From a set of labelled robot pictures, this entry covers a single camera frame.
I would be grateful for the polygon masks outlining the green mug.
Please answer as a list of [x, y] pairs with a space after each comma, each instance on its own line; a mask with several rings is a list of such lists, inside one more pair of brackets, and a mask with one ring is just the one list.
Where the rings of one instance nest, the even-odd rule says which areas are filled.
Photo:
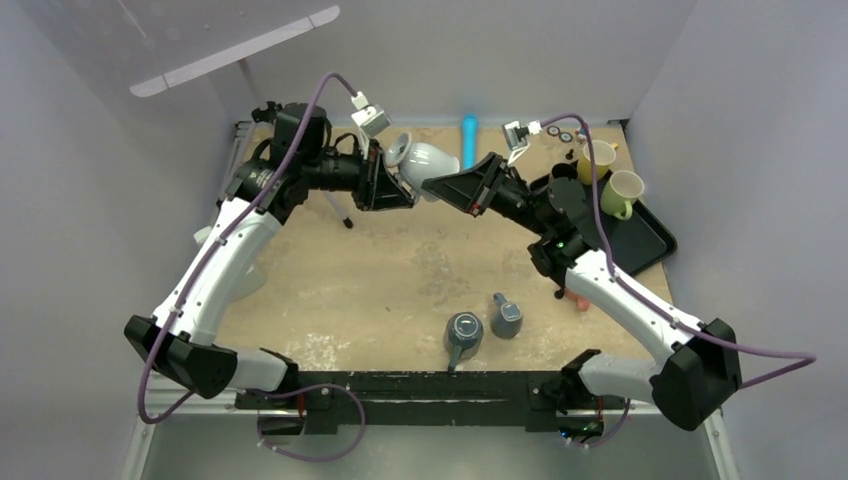
[[630, 220], [634, 205], [644, 190], [644, 181], [638, 174], [627, 170], [615, 171], [602, 191], [600, 208], [603, 213], [619, 220]]

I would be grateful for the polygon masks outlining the yellow mug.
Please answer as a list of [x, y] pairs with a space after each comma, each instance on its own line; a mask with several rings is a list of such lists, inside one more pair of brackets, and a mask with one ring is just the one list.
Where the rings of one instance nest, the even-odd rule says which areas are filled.
[[600, 180], [616, 161], [618, 148], [617, 143], [603, 140], [586, 142], [576, 166], [578, 181], [590, 185], [592, 180]]

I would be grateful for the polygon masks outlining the light grey mug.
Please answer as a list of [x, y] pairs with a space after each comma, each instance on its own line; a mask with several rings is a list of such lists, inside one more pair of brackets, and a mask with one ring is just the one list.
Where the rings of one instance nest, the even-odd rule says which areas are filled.
[[456, 174], [461, 166], [457, 157], [431, 144], [413, 142], [409, 131], [402, 132], [388, 147], [385, 164], [396, 168], [400, 180], [428, 202], [437, 202], [438, 198], [423, 189], [423, 181]]

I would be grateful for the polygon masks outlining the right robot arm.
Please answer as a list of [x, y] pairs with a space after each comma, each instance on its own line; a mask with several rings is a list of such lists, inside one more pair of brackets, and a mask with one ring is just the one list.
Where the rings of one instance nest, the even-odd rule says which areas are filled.
[[536, 270], [598, 306], [651, 356], [637, 361], [587, 350], [563, 368], [559, 400], [584, 407], [612, 395], [651, 403], [672, 424], [693, 431], [740, 389], [734, 330], [671, 306], [614, 264], [601, 244], [599, 210], [573, 166], [557, 164], [526, 182], [491, 153], [471, 169], [424, 180], [422, 188], [474, 217], [493, 210], [538, 234], [528, 247]]

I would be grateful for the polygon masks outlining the brown mug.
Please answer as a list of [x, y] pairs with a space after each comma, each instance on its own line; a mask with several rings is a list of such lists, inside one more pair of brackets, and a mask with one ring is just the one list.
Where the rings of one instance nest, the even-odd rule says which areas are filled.
[[557, 163], [550, 171], [549, 181], [553, 182], [556, 179], [576, 180], [578, 173], [573, 163]]

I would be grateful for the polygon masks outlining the dark blue-grey mug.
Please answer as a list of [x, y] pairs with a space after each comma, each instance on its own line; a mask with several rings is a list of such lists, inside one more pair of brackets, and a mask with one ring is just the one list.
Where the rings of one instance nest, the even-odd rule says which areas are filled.
[[479, 351], [483, 336], [483, 323], [473, 312], [451, 316], [443, 335], [444, 348], [449, 354], [447, 371], [455, 372], [460, 362], [473, 358]]

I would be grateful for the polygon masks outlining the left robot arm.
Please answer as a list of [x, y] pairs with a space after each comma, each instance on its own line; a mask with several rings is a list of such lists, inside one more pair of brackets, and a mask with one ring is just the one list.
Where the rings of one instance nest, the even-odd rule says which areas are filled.
[[380, 106], [353, 113], [357, 137], [349, 154], [331, 144], [321, 107], [269, 103], [253, 116], [273, 125], [272, 137], [236, 170], [178, 285], [151, 316], [132, 316], [124, 335], [151, 370], [193, 394], [209, 399], [227, 387], [254, 389], [272, 408], [284, 409], [298, 395], [293, 361], [267, 349], [239, 352], [216, 343], [256, 257], [313, 190], [349, 192], [362, 211], [411, 208], [414, 200], [389, 172], [375, 138], [390, 124]]

